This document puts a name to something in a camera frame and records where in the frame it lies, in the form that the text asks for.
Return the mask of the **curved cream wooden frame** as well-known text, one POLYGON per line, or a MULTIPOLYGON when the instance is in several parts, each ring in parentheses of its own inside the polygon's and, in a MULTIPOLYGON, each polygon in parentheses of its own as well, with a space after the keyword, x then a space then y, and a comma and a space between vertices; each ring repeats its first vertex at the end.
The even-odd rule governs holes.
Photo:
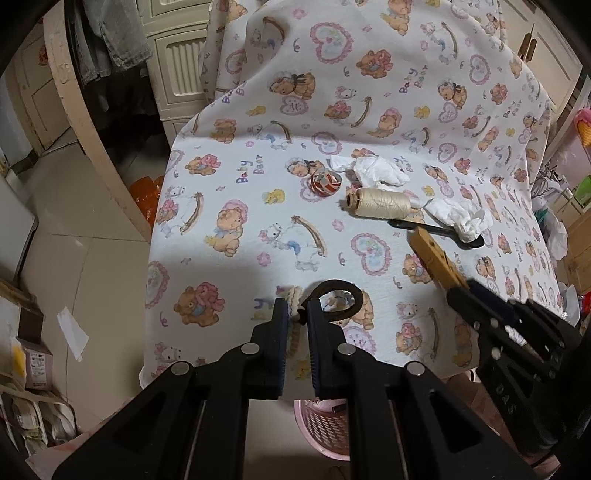
POLYGON ((66 26, 66 2, 58 1, 43 16, 44 41, 48 63, 58 97, 81 149, 122 213, 147 243, 152 227, 142 215, 113 165, 83 98, 71 54, 66 26))

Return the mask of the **black plastic spoon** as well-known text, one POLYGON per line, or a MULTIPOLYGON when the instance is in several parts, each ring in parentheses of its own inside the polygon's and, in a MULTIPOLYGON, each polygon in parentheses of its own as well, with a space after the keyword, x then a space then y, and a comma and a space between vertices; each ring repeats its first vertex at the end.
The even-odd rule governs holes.
POLYGON ((422 228, 431 235, 436 235, 440 237, 446 237, 452 239, 461 249, 469 250, 469 249, 479 249, 485 246, 485 240, 483 236, 479 236, 475 240, 465 242, 463 241, 459 234, 450 228, 444 228, 434 225, 428 224, 421 224, 416 222, 411 222, 407 220, 398 220, 398 219, 390 219, 388 221, 389 225, 394 228, 405 229, 409 231, 415 231, 417 228, 422 228))

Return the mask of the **hanging grey jeans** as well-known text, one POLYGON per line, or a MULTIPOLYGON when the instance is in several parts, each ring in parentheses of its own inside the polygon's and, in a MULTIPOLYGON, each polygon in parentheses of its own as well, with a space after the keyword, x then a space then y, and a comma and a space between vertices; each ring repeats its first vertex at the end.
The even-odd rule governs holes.
POLYGON ((74 1, 71 20, 83 85, 135 68, 152 56, 135 1, 74 1))

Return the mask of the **crumpled white tissue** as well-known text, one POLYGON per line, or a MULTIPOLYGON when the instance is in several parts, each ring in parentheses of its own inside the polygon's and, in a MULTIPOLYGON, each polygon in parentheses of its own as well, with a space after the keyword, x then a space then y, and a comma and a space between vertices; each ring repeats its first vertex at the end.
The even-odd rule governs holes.
POLYGON ((451 227, 464 243, 477 240, 485 230, 494 225, 494 218, 489 210, 466 199, 454 201, 434 198, 425 204, 424 209, 440 223, 451 227))
POLYGON ((381 156, 346 158, 332 156, 329 166, 335 172, 352 172, 363 187, 394 190, 410 182, 410 177, 393 160, 381 156))

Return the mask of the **pink plastic waste basket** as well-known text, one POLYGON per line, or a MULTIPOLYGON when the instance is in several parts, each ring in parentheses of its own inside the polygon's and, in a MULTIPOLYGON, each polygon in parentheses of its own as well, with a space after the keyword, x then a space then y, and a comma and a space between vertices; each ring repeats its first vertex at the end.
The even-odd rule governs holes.
POLYGON ((345 399, 295 400, 294 418, 312 448, 332 460, 349 462, 349 420, 345 399))

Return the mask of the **red and silver tape roll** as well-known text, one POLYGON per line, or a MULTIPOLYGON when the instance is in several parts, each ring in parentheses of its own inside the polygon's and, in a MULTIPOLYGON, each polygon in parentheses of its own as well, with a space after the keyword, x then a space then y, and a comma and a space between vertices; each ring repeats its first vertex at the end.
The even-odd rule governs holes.
POLYGON ((321 197, 330 197, 339 191, 342 177, 329 169, 318 169, 310 178, 311 191, 321 197))

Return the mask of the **yellow wooden clothespin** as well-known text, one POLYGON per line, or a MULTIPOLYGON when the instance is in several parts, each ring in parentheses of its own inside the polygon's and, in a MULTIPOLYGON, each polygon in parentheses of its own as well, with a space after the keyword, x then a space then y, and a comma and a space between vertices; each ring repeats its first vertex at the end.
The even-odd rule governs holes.
POLYGON ((409 244, 425 264, 431 277, 444 289, 468 288, 467 280, 460 274, 456 265, 425 228, 415 228, 410 234, 409 244))

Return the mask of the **pink and orange plush toy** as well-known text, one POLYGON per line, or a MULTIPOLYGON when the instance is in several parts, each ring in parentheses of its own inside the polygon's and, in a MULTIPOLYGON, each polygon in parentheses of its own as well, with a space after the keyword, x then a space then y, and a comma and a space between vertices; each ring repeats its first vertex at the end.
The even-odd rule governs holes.
POLYGON ((583 108, 577 112, 573 120, 581 144, 584 148, 591 147, 591 109, 583 108))

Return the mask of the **beige thread spool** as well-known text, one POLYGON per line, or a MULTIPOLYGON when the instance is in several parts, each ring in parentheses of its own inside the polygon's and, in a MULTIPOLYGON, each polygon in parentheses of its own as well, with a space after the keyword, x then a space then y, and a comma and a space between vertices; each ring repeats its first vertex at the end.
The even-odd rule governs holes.
POLYGON ((356 217, 379 220, 404 220, 414 209, 404 193, 366 187, 349 192, 346 207, 356 217))

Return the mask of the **bear patterned white sheet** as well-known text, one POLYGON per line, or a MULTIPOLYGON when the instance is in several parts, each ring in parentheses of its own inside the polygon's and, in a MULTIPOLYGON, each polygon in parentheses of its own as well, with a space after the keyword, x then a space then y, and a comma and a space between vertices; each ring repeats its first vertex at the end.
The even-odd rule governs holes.
POLYGON ((200 63, 208 103, 173 142, 153 226, 143 382, 217 360, 329 279, 363 293, 349 342, 473 368, 474 333, 406 232, 346 203, 363 187, 405 196, 416 223, 468 207, 483 246, 441 240, 460 273, 562 312, 531 200, 551 101, 499 2, 216 1, 200 63))

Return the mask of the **orange plastic bag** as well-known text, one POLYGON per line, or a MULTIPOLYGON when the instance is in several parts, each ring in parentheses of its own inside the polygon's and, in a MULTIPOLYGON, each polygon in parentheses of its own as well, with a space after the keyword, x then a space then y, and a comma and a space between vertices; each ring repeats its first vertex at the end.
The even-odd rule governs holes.
POLYGON ((135 204, 150 226, 153 226, 155 222, 163 180, 163 176, 156 179, 144 176, 129 187, 135 204))

